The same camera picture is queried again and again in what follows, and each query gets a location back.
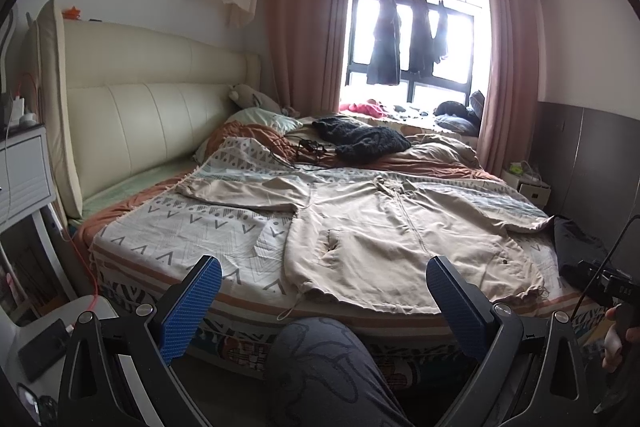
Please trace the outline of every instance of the silver screw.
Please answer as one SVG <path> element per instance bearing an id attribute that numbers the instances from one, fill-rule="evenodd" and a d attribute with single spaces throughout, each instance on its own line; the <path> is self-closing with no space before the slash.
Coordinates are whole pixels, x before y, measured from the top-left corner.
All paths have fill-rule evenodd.
<path id="1" fill-rule="evenodd" d="M 569 322 L 569 315 L 564 312 L 556 312 L 554 313 L 554 317 L 556 321 L 561 322 L 562 324 L 567 324 Z"/>
<path id="2" fill-rule="evenodd" d="M 147 304 L 147 303 L 140 304 L 140 306 L 136 308 L 136 315 L 138 315 L 139 317 L 146 317 L 153 310 L 154 310 L 154 307 L 151 304 Z"/>
<path id="3" fill-rule="evenodd" d="M 499 315 L 511 315 L 511 308 L 509 308 L 506 304 L 496 304 L 494 309 L 498 312 Z"/>
<path id="4" fill-rule="evenodd" d="M 78 317 L 78 322 L 80 324 L 87 324 L 92 318 L 94 318 L 94 314 L 92 312 L 82 312 Z"/>

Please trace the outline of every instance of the gray pants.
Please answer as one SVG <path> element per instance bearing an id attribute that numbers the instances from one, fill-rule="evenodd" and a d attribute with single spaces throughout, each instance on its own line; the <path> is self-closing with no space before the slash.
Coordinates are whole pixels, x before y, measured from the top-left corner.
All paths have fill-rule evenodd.
<path id="1" fill-rule="evenodd" d="M 333 319 L 288 324 L 265 379 L 274 427 L 412 427 L 367 349 Z"/>

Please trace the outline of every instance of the hanging cloth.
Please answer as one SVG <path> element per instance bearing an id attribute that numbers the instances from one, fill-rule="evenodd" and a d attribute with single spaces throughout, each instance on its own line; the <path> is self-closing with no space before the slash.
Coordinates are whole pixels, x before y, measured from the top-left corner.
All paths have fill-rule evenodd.
<path id="1" fill-rule="evenodd" d="M 414 20 L 411 26 L 409 45 L 409 71 L 420 76 L 433 76 L 433 38 L 429 22 L 427 0 L 413 0 L 411 3 Z"/>
<path id="2" fill-rule="evenodd" d="M 433 61 L 439 64 L 440 61 L 447 56 L 447 31 L 449 29 L 449 20 L 447 19 L 447 10 L 444 7 L 444 1 L 438 3 L 438 29 L 433 39 Z"/>
<path id="3" fill-rule="evenodd" d="M 400 84 L 400 17 L 395 0 L 380 0 L 367 84 Z"/>

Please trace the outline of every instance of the pink curtain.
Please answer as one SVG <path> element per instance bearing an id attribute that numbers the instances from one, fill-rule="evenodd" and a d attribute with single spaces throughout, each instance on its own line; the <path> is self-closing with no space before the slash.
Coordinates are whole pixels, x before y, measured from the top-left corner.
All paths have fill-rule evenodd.
<path id="1" fill-rule="evenodd" d="M 529 157 L 538 103 L 539 3 L 489 0 L 491 69 L 478 157 L 497 176 L 504 166 Z"/>
<path id="2" fill-rule="evenodd" d="M 281 105 L 303 116 L 338 110 L 349 0 L 266 0 Z"/>

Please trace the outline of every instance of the cream leather headboard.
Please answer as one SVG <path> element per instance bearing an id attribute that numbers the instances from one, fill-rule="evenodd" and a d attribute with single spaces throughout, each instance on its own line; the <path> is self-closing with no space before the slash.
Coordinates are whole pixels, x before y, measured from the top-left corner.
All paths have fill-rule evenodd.
<path id="1" fill-rule="evenodd" d="M 259 88 L 257 55 L 121 24 L 63 20 L 50 0 L 23 44 L 65 211 L 134 174 L 188 155 Z"/>

